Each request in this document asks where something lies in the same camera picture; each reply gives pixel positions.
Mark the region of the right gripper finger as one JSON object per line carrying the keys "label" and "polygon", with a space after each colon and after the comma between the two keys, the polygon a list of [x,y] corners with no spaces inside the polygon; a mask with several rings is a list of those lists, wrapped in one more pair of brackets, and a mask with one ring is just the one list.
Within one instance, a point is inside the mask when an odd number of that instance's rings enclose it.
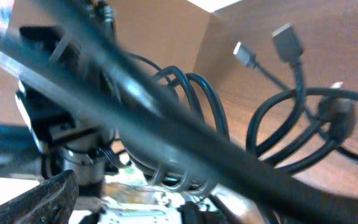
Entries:
{"label": "right gripper finger", "polygon": [[78,196],[76,174],[66,170],[0,205],[0,223],[68,223]]}

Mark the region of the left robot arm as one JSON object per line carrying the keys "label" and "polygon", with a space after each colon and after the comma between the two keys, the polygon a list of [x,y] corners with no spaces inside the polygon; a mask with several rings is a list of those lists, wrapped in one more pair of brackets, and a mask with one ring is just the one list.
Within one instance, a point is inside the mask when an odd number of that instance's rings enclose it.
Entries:
{"label": "left robot arm", "polygon": [[[112,83],[62,27],[22,26],[19,37],[85,83],[112,92]],[[0,124],[0,177],[49,179],[73,170],[80,186],[91,187],[118,174],[122,163],[111,149],[114,129],[77,118],[23,80],[15,99],[25,126]]]}

